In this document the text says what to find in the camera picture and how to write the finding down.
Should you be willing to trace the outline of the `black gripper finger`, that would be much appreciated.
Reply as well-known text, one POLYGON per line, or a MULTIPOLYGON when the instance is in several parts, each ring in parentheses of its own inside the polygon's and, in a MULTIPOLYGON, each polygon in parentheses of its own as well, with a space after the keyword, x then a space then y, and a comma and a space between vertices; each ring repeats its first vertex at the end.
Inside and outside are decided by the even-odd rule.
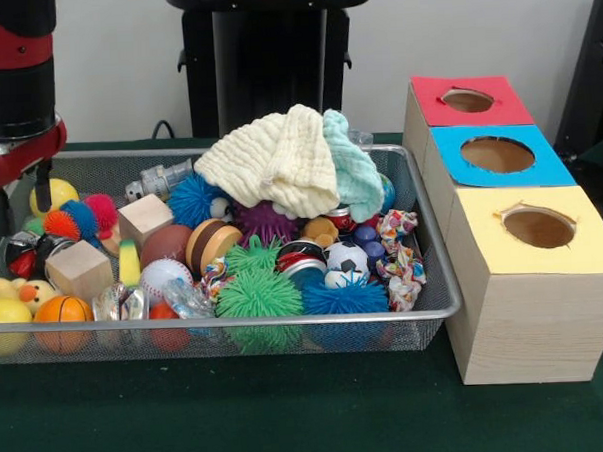
POLYGON ((50 159, 42 160, 36 168, 36 206, 41 213, 50 210, 52 204, 50 172, 53 164, 50 159))
POLYGON ((13 235, 14 228, 14 212, 10 206, 9 196, 4 188, 0 188, 0 233, 13 235))

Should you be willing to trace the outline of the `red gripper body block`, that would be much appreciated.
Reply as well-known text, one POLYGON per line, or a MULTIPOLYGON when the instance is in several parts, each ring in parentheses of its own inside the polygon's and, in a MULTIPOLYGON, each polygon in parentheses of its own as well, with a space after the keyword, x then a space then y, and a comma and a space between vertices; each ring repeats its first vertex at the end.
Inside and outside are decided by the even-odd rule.
POLYGON ((24 173, 37 169, 36 184, 49 186, 51 159, 66 144, 66 126, 61 116, 48 131, 21 140, 0 140, 0 189, 24 173))

